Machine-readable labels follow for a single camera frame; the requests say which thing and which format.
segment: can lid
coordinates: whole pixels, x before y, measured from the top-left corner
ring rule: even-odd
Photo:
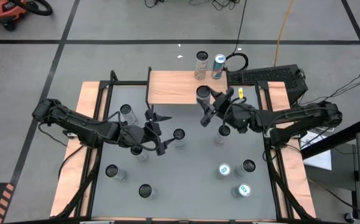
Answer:
[[[211,94],[208,86],[199,86],[197,88],[197,96],[201,98],[207,98]]]
[[[118,174],[119,169],[116,165],[111,164],[105,169],[105,174],[109,177],[114,177]]]
[[[247,172],[253,172],[256,168],[256,165],[255,165],[254,161],[247,159],[246,161],[244,161],[244,163],[242,163],[242,167]]]
[[[229,175],[231,172],[231,167],[228,164],[220,164],[219,166],[219,172],[222,175]]]
[[[148,198],[152,194],[153,189],[149,184],[143,184],[138,189],[138,194],[143,198]]]
[[[130,111],[131,111],[131,106],[130,105],[122,105],[120,107],[120,112],[122,114],[128,114],[128,113],[130,113]]]
[[[182,140],[186,136],[186,132],[183,129],[177,128],[173,132],[173,137],[177,140]]]
[[[130,152],[135,155],[138,156],[141,154],[141,152],[143,152],[143,148],[139,147],[139,146],[132,146],[130,148]]]
[[[197,53],[197,59],[198,60],[206,60],[207,59],[207,53],[205,51],[200,51]]]
[[[250,195],[250,187],[247,184],[240,184],[238,192],[241,196],[248,197]]]
[[[225,62],[225,56],[222,54],[218,54],[215,56],[215,62],[217,63],[224,63]]]
[[[230,134],[230,128],[227,125],[222,125],[219,127],[219,134],[221,136],[228,136]]]

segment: orange vacuum cleaner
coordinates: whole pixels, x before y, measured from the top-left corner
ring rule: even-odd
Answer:
[[[0,24],[8,31],[16,29],[15,23],[24,18],[26,12],[31,12],[40,16],[49,16],[53,13],[51,6],[45,0],[35,0],[45,7],[39,10],[39,6],[34,1],[26,0],[0,0]]]

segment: soda can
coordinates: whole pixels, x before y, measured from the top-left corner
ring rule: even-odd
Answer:
[[[138,189],[138,194],[142,198],[153,199],[156,196],[156,190],[152,188],[149,184],[143,184]]]
[[[107,166],[105,169],[105,175],[113,177],[119,181],[124,181],[126,179],[126,171],[119,169],[119,167],[114,164]]]
[[[248,197],[250,195],[250,187],[247,184],[240,184],[231,189],[231,194],[236,198]]]
[[[216,178],[219,180],[228,177],[230,173],[231,173],[231,167],[226,163],[220,164],[218,169],[215,171]]]
[[[212,78],[220,79],[222,77],[224,63],[225,63],[224,55],[218,54],[215,56],[215,60],[213,61]]]
[[[137,125],[137,117],[130,105],[122,105],[120,107],[120,113],[123,115],[128,125]]]
[[[237,168],[235,168],[235,175],[237,177],[243,177],[245,174],[255,171],[255,168],[256,168],[256,165],[255,165],[254,161],[247,159],[241,165],[239,165],[239,166],[237,166]]]
[[[211,103],[211,90],[208,86],[199,86],[196,92],[198,100],[202,100],[206,105]]]
[[[205,51],[197,53],[197,62],[195,66],[195,79],[203,80],[206,75],[208,55]]]
[[[146,161],[148,159],[148,154],[143,148],[139,146],[132,146],[130,152],[139,160],[140,162]]]
[[[216,144],[223,144],[228,135],[230,135],[230,128],[227,125],[220,126],[215,136]]]
[[[176,147],[183,147],[186,144],[184,140],[186,138],[186,132],[184,132],[183,129],[178,128],[174,130],[173,137],[175,138],[173,144]]]

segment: yellow object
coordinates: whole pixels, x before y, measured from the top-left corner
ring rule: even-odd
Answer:
[[[287,13],[285,14],[284,21],[282,22],[282,26],[281,26],[281,29],[280,29],[280,35],[278,35],[277,47],[275,48],[274,66],[277,64],[278,49],[280,48],[280,40],[281,40],[282,30],[284,29],[285,24],[287,23],[287,19],[288,19],[288,16],[290,15],[292,4],[293,4],[293,0],[290,1],[290,5],[288,6]]]
[[[244,90],[242,88],[238,88],[238,96],[240,99],[244,97]]]

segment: concrete floor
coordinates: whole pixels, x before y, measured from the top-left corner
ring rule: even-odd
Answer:
[[[193,70],[198,50],[210,55],[229,54],[234,44],[219,40],[237,38],[241,1],[232,11],[227,8],[217,12],[209,3],[190,6],[181,0],[159,3],[152,9],[142,1],[49,0],[54,15],[29,14],[15,32],[0,26],[0,40],[9,40],[0,41],[0,182],[11,181],[32,126],[32,110],[41,95],[58,98],[75,108],[82,82],[106,80],[111,69],[120,80],[146,80],[149,66],[153,70]],[[276,40],[288,3],[249,0],[240,39]],[[360,27],[360,0],[348,3]],[[360,45],[326,42],[359,40],[340,0],[295,0],[282,39],[317,40],[315,44],[280,46],[277,65],[296,63],[305,70],[309,91],[303,101],[330,95],[360,74]],[[270,43],[239,45],[239,52],[249,57],[249,68],[273,65],[275,41]],[[232,59],[227,65],[237,68],[238,63]],[[344,122],[336,131],[360,120],[360,86],[331,101],[344,114]],[[65,141],[59,128],[49,132]],[[35,132],[6,222],[49,217],[64,152],[61,145]],[[344,222],[348,207],[314,185],[310,189],[319,218]],[[350,192],[333,190],[351,201]]]

